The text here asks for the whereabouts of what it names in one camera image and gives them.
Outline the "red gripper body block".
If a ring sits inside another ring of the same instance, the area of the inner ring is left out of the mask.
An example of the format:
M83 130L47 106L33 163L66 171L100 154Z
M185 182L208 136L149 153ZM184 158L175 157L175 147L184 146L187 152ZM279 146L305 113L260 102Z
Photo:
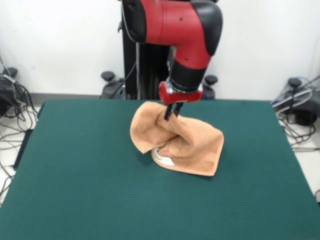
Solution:
M159 84L159 98L163 104L198 102L203 94L202 85L195 92L181 92L171 87L167 81L162 81Z

